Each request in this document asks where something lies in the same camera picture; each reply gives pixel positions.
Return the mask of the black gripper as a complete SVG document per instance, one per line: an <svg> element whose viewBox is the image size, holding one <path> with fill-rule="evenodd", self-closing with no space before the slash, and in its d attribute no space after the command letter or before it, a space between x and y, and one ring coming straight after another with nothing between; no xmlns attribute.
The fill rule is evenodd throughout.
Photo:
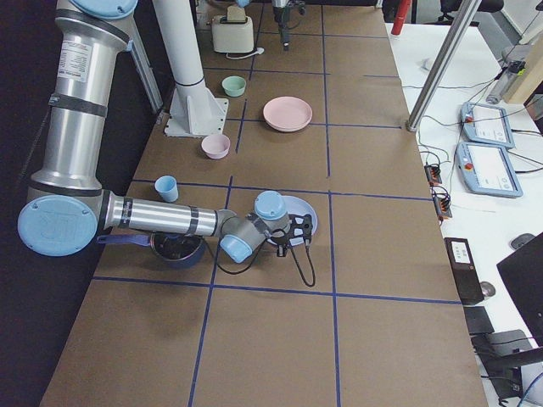
<svg viewBox="0 0 543 407"><path fill-rule="evenodd" d="M288 248L295 245L296 226L290 225L288 229L276 229L271 233L271 242L277 246L277 257L285 257Z"/></svg>
<svg viewBox="0 0 543 407"><path fill-rule="evenodd" d="M289 22L289 18L279 19L277 21L278 31L281 37L281 42L284 42L283 51L289 50L290 34L289 34L288 22Z"/></svg>

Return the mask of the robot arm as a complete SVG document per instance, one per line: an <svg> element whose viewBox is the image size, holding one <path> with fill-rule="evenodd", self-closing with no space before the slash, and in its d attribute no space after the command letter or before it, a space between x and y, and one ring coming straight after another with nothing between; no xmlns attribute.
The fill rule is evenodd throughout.
<svg viewBox="0 0 543 407"><path fill-rule="evenodd" d="M280 42L283 50L289 50L291 31L296 29L300 21L295 24L290 24L291 12L296 10L301 18L305 16L306 4L300 0L273 0L271 2L274 21L277 23Z"/></svg>
<svg viewBox="0 0 543 407"><path fill-rule="evenodd" d="M49 127L42 168L29 181L17 229L34 252L61 257L82 251L105 229L117 227L216 237L234 261L255 254L267 240L287 236L294 223L284 197L261 193L245 216L228 209L204 209L118 195L113 174L126 187L137 154L121 139L104 140L116 63L123 53L134 61L154 111L160 88L137 28L134 1L59 1L55 22L61 30L56 85L48 100Z"/></svg>

